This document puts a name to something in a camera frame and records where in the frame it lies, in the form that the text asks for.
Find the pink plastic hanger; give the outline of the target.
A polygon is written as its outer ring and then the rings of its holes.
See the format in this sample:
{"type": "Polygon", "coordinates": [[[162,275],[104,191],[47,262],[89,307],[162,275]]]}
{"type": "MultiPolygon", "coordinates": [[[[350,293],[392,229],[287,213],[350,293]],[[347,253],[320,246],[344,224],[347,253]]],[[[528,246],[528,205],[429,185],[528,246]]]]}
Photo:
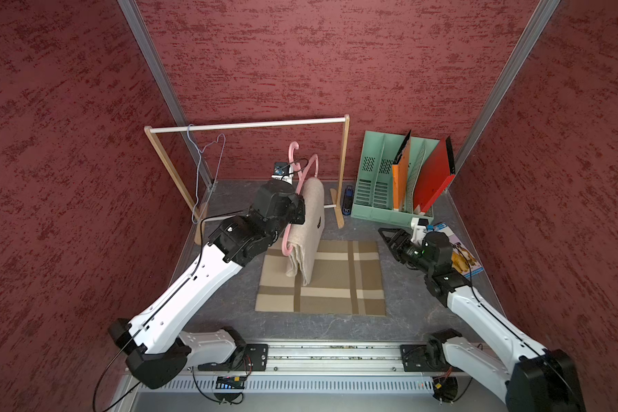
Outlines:
{"type": "MultiPolygon", "coordinates": [[[[307,174],[312,166],[315,166],[314,177],[318,177],[319,173],[319,158],[316,154],[313,154],[307,164],[303,167],[300,166],[300,161],[295,160],[295,151],[300,147],[298,142],[291,142],[288,148],[288,164],[291,166],[292,175],[297,179],[297,186],[295,187],[295,192],[300,195],[302,185],[304,184],[307,174]]],[[[293,251],[293,247],[288,244],[288,237],[291,231],[291,224],[288,224],[284,231],[283,242],[282,242],[282,252],[283,255],[288,257],[293,251]]]]}

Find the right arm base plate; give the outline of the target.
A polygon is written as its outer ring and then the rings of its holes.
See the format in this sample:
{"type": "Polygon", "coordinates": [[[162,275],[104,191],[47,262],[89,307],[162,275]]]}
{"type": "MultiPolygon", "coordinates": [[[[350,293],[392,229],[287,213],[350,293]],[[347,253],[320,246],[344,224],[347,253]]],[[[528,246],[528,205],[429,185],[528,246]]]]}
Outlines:
{"type": "Polygon", "coordinates": [[[407,373],[446,374],[449,369],[453,373],[462,370],[446,362],[441,343],[402,344],[400,347],[403,370],[407,373]]]}

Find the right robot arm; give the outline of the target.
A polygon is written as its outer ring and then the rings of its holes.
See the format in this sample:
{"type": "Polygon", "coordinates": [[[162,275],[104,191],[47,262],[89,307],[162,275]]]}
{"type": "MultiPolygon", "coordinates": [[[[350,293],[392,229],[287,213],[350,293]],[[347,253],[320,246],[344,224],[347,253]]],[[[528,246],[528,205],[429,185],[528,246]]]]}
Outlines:
{"type": "Polygon", "coordinates": [[[453,243],[429,231],[414,241],[403,229],[379,228],[391,255],[424,274],[427,290],[458,315],[490,350],[485,352],[456,331],[429,338],[425,354],[436,366],[455,367],[494,393],[510,411],[583,411],[585,402],[574,361],[548,350],[504,318],[453,265],[453,243]]]}

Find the beige wool scarf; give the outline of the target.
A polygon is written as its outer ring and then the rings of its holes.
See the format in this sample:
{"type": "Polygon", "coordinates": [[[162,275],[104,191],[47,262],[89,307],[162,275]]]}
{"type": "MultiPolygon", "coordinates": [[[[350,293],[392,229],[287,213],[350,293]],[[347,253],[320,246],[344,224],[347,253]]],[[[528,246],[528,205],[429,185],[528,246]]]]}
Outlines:
{"type": "Polygon", "coordinates": [[[302,285],[312,280],[312,272],[325,227],[324,185],[317,178],[305,181],[300,193],[305,200],[305,222],[293,224],[286,240],[287,277],[300,276],[302,285]]]}

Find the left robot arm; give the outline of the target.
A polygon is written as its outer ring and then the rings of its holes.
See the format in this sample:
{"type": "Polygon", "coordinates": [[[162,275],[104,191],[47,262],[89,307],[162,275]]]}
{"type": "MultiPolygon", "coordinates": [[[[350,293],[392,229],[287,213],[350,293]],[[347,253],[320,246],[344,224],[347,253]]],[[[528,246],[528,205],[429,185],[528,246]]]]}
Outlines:
{"type": "Polygon", "coordinates": [[[184,328],[213,293],[266,252],[288,225],[304,221],[305,201],[293,185],[269,180],[259,187],[247,213],[222,221],[197,258],[149,308],[109,327],[130,373],[147,388],[158,389],[187,368],[241,367],[247,345],[234,329],[189,333],[184,328]]]}

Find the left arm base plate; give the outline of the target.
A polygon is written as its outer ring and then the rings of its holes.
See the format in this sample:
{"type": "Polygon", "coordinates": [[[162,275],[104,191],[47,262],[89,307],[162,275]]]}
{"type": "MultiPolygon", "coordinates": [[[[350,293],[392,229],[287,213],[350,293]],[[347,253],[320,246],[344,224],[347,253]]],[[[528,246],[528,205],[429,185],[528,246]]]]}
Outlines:
{"type": "Polygon", "coordinates": [[[266,370],[269,345],[264,343],[247,343],[238,346],[223,363],[207,363],[196,367],[199,371],[217,372],[263,372],[266,370]]]}

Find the brown plaid scarf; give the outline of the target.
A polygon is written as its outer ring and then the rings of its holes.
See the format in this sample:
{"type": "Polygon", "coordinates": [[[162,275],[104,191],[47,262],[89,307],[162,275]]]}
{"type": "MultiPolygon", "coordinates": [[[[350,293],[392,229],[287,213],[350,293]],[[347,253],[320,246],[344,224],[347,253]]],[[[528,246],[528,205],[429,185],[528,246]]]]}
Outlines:
{"type": "Polygon", "coordinates": [[[264,257],[257,312],[384,317],[386,297],[374,241],[321,240],[309,283],[290,274],[291,259],[273,245],[264,257]]]}

